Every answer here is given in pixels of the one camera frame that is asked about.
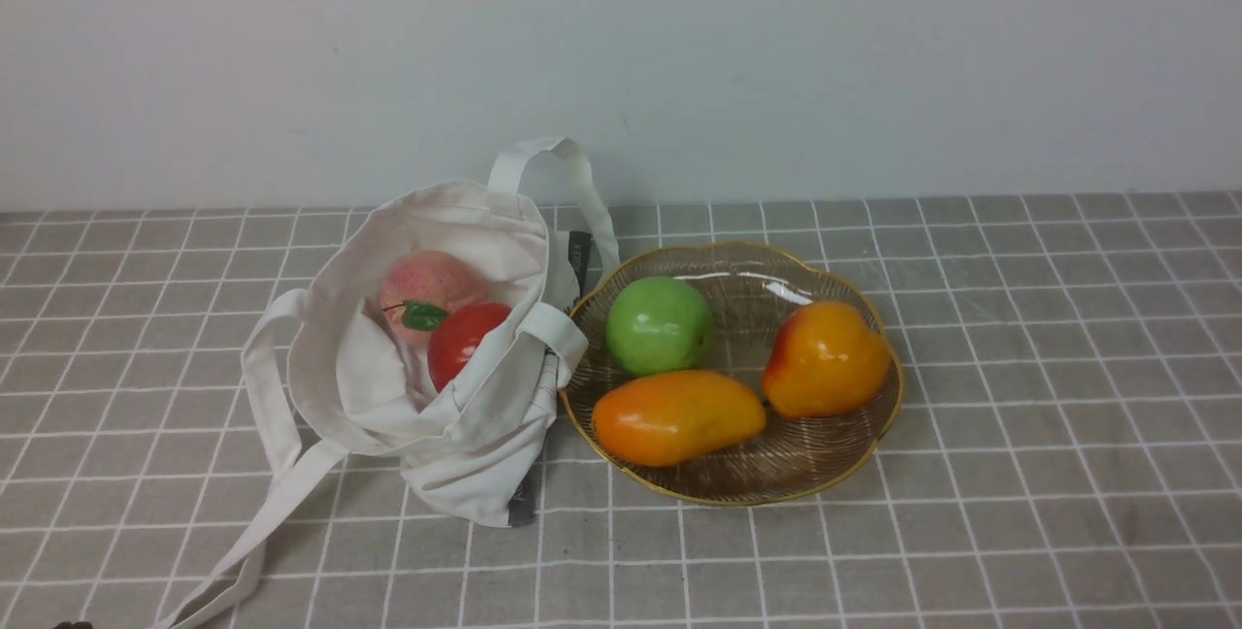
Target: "white wall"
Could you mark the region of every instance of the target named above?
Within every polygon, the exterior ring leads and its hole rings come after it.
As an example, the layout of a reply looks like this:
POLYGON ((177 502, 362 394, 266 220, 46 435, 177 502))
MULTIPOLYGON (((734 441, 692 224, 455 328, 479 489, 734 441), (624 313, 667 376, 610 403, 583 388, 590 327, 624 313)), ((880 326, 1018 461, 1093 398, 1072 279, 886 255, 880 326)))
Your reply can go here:
POLYGON ((612 200, 1238 186, 1242 0, 0 0, 0 209, 364 204, 550 134, 612 200))

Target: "white canvas tote bag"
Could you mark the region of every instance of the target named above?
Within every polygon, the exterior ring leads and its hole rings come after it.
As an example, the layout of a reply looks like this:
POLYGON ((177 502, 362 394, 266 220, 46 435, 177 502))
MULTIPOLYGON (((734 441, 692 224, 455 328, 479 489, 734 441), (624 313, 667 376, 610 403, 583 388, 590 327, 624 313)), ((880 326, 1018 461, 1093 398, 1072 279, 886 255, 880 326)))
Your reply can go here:
POLYGON ((267 537, 349 454, 399 457, 401 476, 430 507, 512 526, 514 494, 556 418, 555 390, 586 349, 565 313, 581 288, 569 260, 578 251, 518 193, 527 164, 545 153, 560 159, 604 270, 616 266, 612 220, 590 160, 570 139, 505 150, 487 186, 443 183, 371 213, 309 288, 279 296, 251 333, 242 375, 272 467, 267 500, 210 577, 156 628, 197 627, 252 593, 267 537), (388 269, 411 250, 461 257, 487 278, 491 301, 512 307, 438 395, 425 358, 397 347, 370 303, 388 269), (273 322, 283 318, 301 322, 288 354, 289 398, 272 348, 273 322), (322 438, 306 451, 293 409, 322 438), (209 597, 238 562, 235 582, 209 597))

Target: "red apple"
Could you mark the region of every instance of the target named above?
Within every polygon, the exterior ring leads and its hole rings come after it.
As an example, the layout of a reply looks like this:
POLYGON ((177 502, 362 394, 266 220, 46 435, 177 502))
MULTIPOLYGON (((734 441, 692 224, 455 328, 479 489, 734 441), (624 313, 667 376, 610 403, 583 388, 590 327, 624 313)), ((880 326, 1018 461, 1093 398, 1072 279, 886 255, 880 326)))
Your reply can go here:
POLYGON ((508 317, 509 306, 483 302, 453 311, 436 327, 427 343, 427 370, 437 394, 466 367, 483 336, 508 317))

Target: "gold rim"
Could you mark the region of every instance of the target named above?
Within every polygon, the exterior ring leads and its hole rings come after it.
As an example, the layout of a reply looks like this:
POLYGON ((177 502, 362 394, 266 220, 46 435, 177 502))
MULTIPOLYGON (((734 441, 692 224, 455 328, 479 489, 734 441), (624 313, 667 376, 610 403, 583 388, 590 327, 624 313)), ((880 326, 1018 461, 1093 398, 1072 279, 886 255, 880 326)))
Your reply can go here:
MULTIPOLYGON (((717 241, 717 242, 713 242, 713 244, 705 244, 705 245, 700 245, 700 246, 664 246, 664 247, 653 249, 653 250, 650 250, 650 251, 641 252, 641 254, 631 257, 630 260, 626 260, 625 262, 621 262, 620 265, 617 265, 616 269, 612 270, 612 272, 609 272, 607 277, 602 277, 600 280, 600 282, 597 285, 595 285, 594 290, 591 290, 590 292, 587 292, 586 296, 584 296, 581 300, 578 301, 578 303, 574 305, 573 310, 570 310, 570 312, 569 312, 569 317, 571 319, 575 318, 579 314, 579 312, 582 310, 582 307, 585 307, 592 298, 595 298, 596 295, 599 295, 600 292, 602 292, 604 287, 607 286, 607 283, 611 282, 612 278, 616 277, 616 275, 619 272, 621 272, 625 267, 627 267, 627 266, 630 266, 630 265, 632 265, 635 262, 638 262, 640 260, 643 260, 643 259, 647 259, 647 257, 651 257, 651 256, 655 256, 655 255, 660 255, 660 254, 663 254, 663 252, 668 252, 668 251, 678 251, 678 250, 698 251, 698 250, 709 250, 709 249, 723 247, 723 246, 750 246, 750 247, 763 249, 764 251, 773 252, 773 254, 776 254, 779 256, 784 256, 784 257, 789 259, 790 261, 795 262, 796 265, 801 266, 804 270, 806 270, 809 272, 812 272, 815 275, 820 275, 822 277, 828 277, 828 278, 833 280, 833 282, 838 282, 838 283, 843 285, 851 292, 856 293, 856 296, 862 300, 863 305, 868 308, 868 311, 871 311, 871 314, 876 319, 876 326, 879 329, 881 336, 883 336, 883 333, 887 332, 887 328, 884 327, 884 319, 879 314, 879 310, 876 308, 876 305, 873 305, 873 302, 871 302, 871 298, 868 298, 867 295, 862 290, 859 290, 858 287, 856 287, 856 285, 853 282, 850 282, 848 280, 843 278, 842 276, 833 275, 833 273, 831 273, 831 272, 828 272, 826 270, 820 270, 817 267, 812 267, 812 266, 807 265, 807 262, 804 262, 802 259, 800 259, 800 257, 797 257, 795 255, 791 255, 790 252, 787 252, 787 251, 785 251, 782 249, 777 249, 777 247, 768 245, 768 244, 760 244, 758 241, 717 241)), ((674 498, 678 498, 678 500, 683 500, 683 501, 692 502, 692 503, 698 503, 698 505, 704 505, 704 506, 712 506, 712 507, 754 507, 754 506, 760 506, 760 505, 771 505, 771 503, 792 501, 792 500, 797 500, 797 498, 804 498, 806 496, 814 496, 815 494, 826 491, 826 490, 836 486, 837 484, 841 484, 846 479, 848 479, 852 475, 854 475, 857 472, 857 470, 859 470, 859 469, 863 467, 863 465, 866 465, 868 461, 871 461, 872 456, 874 456, 876 450, 879 448, 879 441, 884 438, 884 435, 888 434, 888 430, 892 429, 893 423, 897 421, 897 414, 899 414, 902 411, 902 405, 905 403, 905 370, 902 367, 902 360, 897 356, 897 352, 895 351, 889 351, 889 352, 893 353, 893 364, 895 364, 895 367, 897 367, 897 399, 895 399, 895 403, 893 404, 893 413, 888 416, 888 420, 881 428, 879 434, 876 435, 876 438, 872 440, 871 446, 867 448, 867 451, 863 452, 862 456, 858 457, 858 461, 856 461, 853 464, 853 466, 851 466, 843 474, 838 475, 836 479, 832 479, 831 481, 827 481, 826 484, 820 484, 817 486, 812 486, 811 489, 807 489, 805 491, 799 491, 799 492, 789 494, 789 495, 785 495, 785 496, 774 496, 774 497, 770 497, 770 498, 761 498, 761 500, 758 500, 758 501, 719 501, 719 500, 713 500, 713 498, 700 498, 700 497, 696 497, 696 496, 687 496, 684 494, 678 494, 677 491, 671 491, 671 490, 668 490, 668 489, 666 489, 663 486, 658 486, 656 484, 652 484, 651 481, 647 481, 642 476, 635 474, 633 470, 631 470, 630 466, 627 466, 625 462, 617 460, 616 457, 614 457, 612 455, 610 455, 607 451, 604 451, 604 449, 597 443, 595 443, 595 439, 586 434, 586 430, 582 428, 582 424, 578 420, 578 416, 574 414, 573 405, 571 405, 571 403, 569 400, 569 387, 564 387, 563 389, 560 389, 559 390, 559 395, 560 395, 561 403, 565 406, 565 414, 569 416, 569 420, 574 424, 574 429, 578 430, 578 435, 580 438, 582 438, 584 440, 586 440, 586 444, 590 445, 590 448, 592 450, 595 450, 595 454, 602 456, 602 459, 605 461, 607 461, 609 464, 611 464, 611 465, 616 466, 617 469, 620 469, 622 472, 626 474, 626 476, 628 476, 630 479, 633 479, 635 481, 637 481, 638 484, 641 484, 643 487, 646 487, 648 490, 652 490, 652 491, 656 491, 658 494, 663 494, 663 495, 669 496, 669 497, 674 497, 674 498)))

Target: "green leaf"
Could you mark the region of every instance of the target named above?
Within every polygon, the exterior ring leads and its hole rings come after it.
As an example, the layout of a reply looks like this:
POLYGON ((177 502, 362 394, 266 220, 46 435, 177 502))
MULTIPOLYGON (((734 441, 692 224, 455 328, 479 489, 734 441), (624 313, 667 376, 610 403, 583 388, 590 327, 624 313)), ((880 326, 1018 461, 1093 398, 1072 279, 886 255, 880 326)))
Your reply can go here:
POLYGON ((405 302, 405 312, 401 313, 401 326, 411 331, 435 331, 443 319, 448 318, 448 312, 436 305, 427 302, 405 302))

